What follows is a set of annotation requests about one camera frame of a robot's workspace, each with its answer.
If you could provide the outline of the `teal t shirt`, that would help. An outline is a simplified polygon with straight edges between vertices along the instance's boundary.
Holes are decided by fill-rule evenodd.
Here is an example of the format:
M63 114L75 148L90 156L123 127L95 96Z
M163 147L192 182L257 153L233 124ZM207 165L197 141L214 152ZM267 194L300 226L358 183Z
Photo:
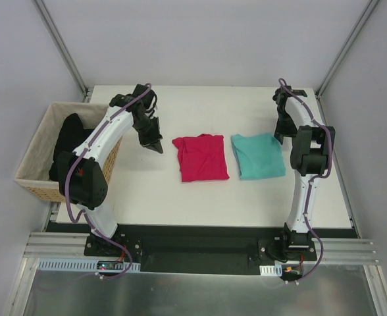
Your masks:
M241 180L279 178L286 175L282 148L271 133L231 136Z

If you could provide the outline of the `pink t shirt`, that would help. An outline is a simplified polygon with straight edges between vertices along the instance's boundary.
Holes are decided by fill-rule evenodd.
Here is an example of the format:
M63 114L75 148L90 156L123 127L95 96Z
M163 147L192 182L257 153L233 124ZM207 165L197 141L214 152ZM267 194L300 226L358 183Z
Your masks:
M178 150L182 183L228 180L224 136L200 134L172 140Z

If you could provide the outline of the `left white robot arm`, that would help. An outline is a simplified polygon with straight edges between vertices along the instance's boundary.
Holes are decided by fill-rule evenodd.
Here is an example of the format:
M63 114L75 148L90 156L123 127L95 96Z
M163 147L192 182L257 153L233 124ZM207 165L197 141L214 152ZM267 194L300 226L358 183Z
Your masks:
M150 83L138 84L132 93L115 95L100 123L72 151L58 156L59 191L65 198L70 221L85 218L98 237L99 248L108 256L117 255L122 240L115 236L118 224L105 204L108 182L103 167L123 135L134 129L143 148L163 153L159 118L155 114L157 94Z

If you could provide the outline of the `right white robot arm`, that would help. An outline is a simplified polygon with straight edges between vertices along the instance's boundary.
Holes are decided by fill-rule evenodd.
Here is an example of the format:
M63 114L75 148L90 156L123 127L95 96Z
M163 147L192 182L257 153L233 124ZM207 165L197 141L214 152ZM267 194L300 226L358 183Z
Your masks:
M304 90L281 84L272 99L278 114L274 137L282 144L292 141L290 166L295 185L286 227L296 234L311 231L311 215L319 181L332 170L335 129L318 122L306 104Z

